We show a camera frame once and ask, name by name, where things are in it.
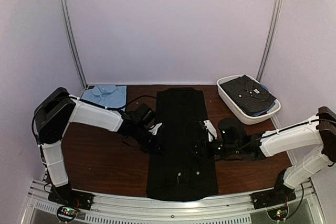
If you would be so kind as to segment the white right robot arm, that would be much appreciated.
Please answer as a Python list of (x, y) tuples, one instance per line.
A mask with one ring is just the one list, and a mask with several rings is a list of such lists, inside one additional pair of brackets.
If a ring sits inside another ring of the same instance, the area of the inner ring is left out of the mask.
[(234, 118), (222, 120), (218, 137), (210, 120), (197, 120), (207, 133), (205, 140), (192, 148), (196, 157), (221, 161), (230, 157), (257, 161), (289, 150), (313, 145), (315, 148), (300, 162), (280, 172), (274, 188), (269, 192), (272, 203), (279, 204), (303, 181), (323, 168), (335, 164), (335, 112), (326, 106), (307, 120), (286, 128), (247, 135), (242, 123)]

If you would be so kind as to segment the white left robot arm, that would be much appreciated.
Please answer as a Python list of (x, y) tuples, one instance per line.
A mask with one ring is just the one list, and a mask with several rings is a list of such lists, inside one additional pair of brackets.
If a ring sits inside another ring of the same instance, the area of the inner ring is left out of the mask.
[(71, 205), (76, 197), (70, 190), (69, 179), (62, 154), (62, 139), (71, 123), (80, 123), (105, 129), (136, 140), (144, 152), (160, 153), (161, 122), (149, 126), (155, 111), (141, 104), (134, 111), (123, 107), (111, 108), (73, 97), (67, 89), (57, 88), (36, 109), (32, 119), (32, 132), (41, 152), (51, 183), (57, 187), (54, 194), (64, 205)]

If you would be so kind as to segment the black long sleeve shirt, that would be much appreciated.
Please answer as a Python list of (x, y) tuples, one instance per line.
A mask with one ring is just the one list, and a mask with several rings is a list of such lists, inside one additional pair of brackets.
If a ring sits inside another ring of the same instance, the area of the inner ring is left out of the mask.
[(169, 88), (157, 92), (156, 97), (155, 122), (163, 123), (159, 139), (164, 153), (150, 155), (146, 196), (186, 202), (217, 195), (215, 162), (192, 153), (207, 137), (197, 123), (208, 118), (203, 91)]

